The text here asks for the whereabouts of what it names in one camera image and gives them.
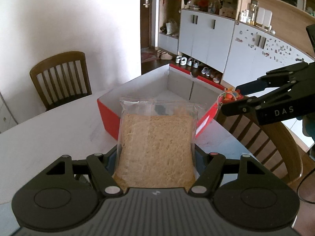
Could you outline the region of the orange red keychain charm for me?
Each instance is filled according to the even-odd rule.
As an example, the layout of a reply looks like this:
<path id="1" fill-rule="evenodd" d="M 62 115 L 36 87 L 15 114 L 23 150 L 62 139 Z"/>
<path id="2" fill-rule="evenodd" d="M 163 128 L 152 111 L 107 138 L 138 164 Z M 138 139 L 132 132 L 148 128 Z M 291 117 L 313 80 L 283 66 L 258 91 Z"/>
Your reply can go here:
<path id="1" fill-rule="evenodd" d="M 223 91 L 217 98 L 216 107 L 221 108 L 222 105 L 242 100 L 244 96 L 240 93 L 239 89 L 228 88 Z"/>

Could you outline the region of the bagged bread slice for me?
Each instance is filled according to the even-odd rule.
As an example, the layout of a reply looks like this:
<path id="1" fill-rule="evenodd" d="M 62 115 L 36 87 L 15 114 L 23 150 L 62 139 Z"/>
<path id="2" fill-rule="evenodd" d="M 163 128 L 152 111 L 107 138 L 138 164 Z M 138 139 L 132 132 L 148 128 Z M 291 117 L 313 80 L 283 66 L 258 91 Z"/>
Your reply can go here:
<path id="1" fill-rule="evenodd" d="M 121 98 L 113 178 L 129 188 L 189 188 L 196 181 L 195 136 L 201 108 L 184 101 Z"/>

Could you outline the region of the white cabinet with stickers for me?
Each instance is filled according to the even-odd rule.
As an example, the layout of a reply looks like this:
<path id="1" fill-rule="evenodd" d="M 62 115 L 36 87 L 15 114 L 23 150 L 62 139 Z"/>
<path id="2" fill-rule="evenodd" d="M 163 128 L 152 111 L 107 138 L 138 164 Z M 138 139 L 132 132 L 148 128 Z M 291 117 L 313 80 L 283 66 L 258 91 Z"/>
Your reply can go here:
<path id="1" fill-rule="evenodd" d="M 251 82 L 267 71 L 314 59 L 258 28 L 237 22 L 222 82 L 232 87 Z"/>

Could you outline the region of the brown wooden chair right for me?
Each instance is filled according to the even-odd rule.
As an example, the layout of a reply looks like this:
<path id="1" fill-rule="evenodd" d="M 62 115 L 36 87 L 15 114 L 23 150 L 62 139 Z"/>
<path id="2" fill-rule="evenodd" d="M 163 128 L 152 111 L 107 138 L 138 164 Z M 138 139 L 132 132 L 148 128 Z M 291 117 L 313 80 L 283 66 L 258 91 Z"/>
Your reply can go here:
<path id="1" fill-rule="evenodd" d="M 286 184 L 302 176 L 299 147 L 283 123 L 260 126 L 251 113 L 227 117 L 220 111 L 215 120 Z"/>

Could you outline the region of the brown wooden chair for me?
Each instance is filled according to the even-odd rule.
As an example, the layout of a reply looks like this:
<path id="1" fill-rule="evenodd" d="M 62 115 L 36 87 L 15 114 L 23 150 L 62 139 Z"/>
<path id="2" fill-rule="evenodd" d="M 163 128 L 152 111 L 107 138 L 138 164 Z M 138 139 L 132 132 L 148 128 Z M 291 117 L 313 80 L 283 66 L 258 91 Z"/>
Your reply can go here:
<path id="1" fill-rule="evenodd" d="M 29 72 L 46 111 L 92 94 L 85 53 L 64 52 L 49 57 Z"/>
<path id="2" fill-rule="evenodd" d="M 215 120 L 286 184 L 302 176 L 299 147 L 283 123 L 260 126 L 251 113 L 227 117 L 220 111 Z"/>

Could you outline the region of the white shoe cabinet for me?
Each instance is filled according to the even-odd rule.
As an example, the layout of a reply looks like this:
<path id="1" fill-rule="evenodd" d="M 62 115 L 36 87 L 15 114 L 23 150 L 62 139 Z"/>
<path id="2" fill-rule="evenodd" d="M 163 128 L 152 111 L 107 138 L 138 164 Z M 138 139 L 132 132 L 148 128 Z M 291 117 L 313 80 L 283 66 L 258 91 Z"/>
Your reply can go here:
<path id="1" fill-rule="evenodd" d="M 182 9 L 178 51 L 223 73 L 234 24 L 215 14 Z"/>

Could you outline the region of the red cardboard shoe box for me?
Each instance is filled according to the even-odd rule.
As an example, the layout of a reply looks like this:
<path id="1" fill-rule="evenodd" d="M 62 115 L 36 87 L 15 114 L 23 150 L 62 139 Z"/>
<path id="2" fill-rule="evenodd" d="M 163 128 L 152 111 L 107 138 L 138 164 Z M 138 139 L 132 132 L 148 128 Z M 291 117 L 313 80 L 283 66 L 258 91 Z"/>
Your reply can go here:
<path id="1" fill-rule="evenodd" d="M 199 137 L 214 119 L 217 98 L 224 90 L 220 84 L 201 76 L 194 78 L 189 71 L 169 64 L 110 90 L 98 98 L 97 104 L 105 130 L 117 140 L 122 112 L 120 98 L 196 103 L 202 107 L 196 129 L 196 137 Z"/>

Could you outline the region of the small white side cabinet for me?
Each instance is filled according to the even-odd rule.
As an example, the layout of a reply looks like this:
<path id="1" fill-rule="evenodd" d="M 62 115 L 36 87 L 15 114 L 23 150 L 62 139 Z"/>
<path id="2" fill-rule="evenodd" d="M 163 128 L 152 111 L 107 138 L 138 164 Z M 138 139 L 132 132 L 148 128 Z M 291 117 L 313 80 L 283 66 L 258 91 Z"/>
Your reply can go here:
<path id="1" fill-rule="evenodd" d="M 4 101 L 2 94 L 0 93 L 0 132 L 3 133 L 12 127 L 17 125 L 17 121 L 11 113 Z"/>

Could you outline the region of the brown wooden chair left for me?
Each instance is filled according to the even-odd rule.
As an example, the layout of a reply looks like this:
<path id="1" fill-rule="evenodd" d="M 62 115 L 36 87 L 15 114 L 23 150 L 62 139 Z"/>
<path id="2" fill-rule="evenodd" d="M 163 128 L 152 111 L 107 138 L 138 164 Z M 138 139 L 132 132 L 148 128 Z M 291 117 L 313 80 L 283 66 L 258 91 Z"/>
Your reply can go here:
<path id="1" fill-rule="evenodd" d="M 49 57 L 29 72 L 46 111 L 92 94 L 85 53 L 64 52 Z"/>

